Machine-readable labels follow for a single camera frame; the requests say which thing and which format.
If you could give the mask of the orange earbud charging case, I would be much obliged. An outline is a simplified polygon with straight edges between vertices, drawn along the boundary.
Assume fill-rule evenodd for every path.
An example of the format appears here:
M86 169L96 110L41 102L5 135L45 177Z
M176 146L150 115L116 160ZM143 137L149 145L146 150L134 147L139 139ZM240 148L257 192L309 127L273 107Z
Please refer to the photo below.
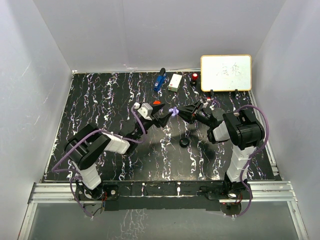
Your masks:
M156 100L156 101L153 102L153 104L154 105L159 105L159 104L161 104L161 102L159 100Z

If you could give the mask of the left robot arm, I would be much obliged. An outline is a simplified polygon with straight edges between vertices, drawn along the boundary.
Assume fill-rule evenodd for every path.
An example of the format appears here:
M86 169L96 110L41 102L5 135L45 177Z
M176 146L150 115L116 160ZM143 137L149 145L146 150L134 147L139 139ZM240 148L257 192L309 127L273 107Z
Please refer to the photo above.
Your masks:
M149 104L136 102L131 113L135 122L124 126L118 134L99 129L97 126L87 124L77 134L70 138L65 146L65 158L74 164L77 177L83 187L80 191L89 199L97 200L103 195L104 184L98 173L96 161L104 152L120 155L129 155L133 150L147 139L147 131L152 126L163 128L174 110L159 116L158 111L165 105L163 103Z

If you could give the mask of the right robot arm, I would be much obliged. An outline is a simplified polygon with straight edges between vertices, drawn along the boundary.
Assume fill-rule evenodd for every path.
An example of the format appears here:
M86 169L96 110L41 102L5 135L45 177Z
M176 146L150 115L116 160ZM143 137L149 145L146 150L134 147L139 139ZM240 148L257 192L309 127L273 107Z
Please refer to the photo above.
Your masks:
M232 155L224 179L214 187L201 186L200 191L209 198L223 196L230 199L247 187L248 161L265 139L263 125L249 109L226 112L222 108L210 108L201 101L177 108L178 115L187 123L198 121L208 127L207 138L212 144L231 141Z

